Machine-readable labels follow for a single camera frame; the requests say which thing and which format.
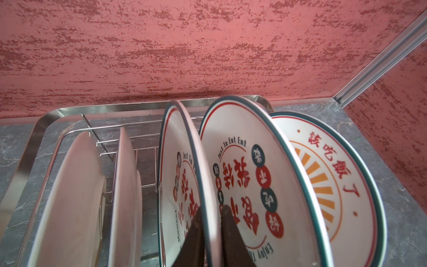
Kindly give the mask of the red character text plate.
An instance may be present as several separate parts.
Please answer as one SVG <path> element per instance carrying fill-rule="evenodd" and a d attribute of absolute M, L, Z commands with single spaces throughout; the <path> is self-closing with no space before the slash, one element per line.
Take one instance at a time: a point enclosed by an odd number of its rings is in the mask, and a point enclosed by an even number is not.
<path fill-rule="evenodd" d="M 222 266 L 221 224 L 212 175 L 199 133 L 182 102 L 168 103 L 162 119 L 157 165 L 160 265 L 171 267 L 198 208 L 202 211 L 205 262 Z"/>

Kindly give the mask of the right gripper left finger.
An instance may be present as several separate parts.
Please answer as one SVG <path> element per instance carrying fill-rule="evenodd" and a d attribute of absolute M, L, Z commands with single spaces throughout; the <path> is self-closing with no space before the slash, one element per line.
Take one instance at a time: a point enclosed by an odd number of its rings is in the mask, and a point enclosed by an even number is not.
<path fill-rule="evenodd" d="M 202 211 L 198 208 L 183 247 L 173 267 L 203 267 L 205 262 L 205 238 Z"/>

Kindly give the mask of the floral pattern white plate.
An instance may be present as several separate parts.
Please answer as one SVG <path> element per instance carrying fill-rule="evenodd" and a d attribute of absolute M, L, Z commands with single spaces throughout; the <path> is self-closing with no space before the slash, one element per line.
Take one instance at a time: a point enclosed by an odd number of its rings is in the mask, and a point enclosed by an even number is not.
<path fill-rule="evenodd" d="M 240 96 L 207 110 L 200 138 L 218 208 L 229 207 L 243 245 L 238 267 L 331 267 L 332 250 L 309 178 L 270 115 Z"/>

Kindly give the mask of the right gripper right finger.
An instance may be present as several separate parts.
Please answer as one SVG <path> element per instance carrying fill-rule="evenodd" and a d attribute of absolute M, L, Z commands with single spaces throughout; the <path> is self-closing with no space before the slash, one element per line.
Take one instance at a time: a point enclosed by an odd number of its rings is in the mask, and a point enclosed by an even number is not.
<path fill-rule="evenodd" d="M 228 205 L 221 211 L 221 242 L 225 267 L 255 267 Z"/>

